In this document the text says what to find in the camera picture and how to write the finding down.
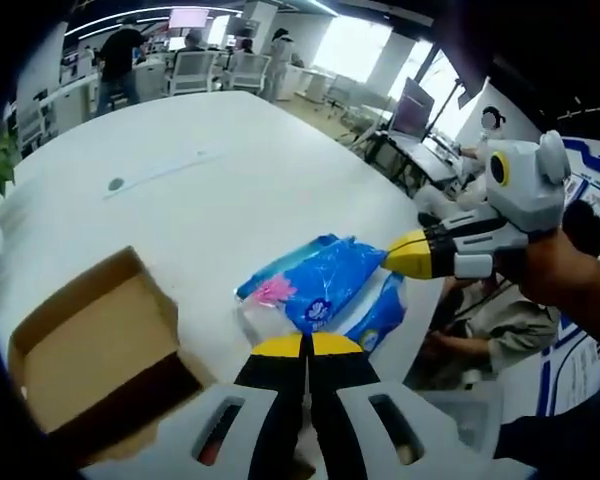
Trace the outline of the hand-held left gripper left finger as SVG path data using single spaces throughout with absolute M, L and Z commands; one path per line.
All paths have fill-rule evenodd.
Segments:
M 299 334 L 251 352 L 231 384 L 216 383 L 160 421 L 133 456 L 83 469 L 88 479 L 284 479 L 302 425 L 306 359 Z

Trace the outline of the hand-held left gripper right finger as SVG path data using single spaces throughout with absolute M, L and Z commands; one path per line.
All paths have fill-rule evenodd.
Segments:
M 494 457 L 495 390 L 420 395 L 382 381 L 359 345 L 311 337 L 311 420 L 330 479 L 527 479 L 530 467 Z

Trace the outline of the person's right hand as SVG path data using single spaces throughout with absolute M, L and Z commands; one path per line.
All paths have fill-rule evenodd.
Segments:
M 558 228 L 524 249 L 498 251 L 494 265 L 528 299 L 565 308 L 588 285 L 597 259 L 577 250 Z

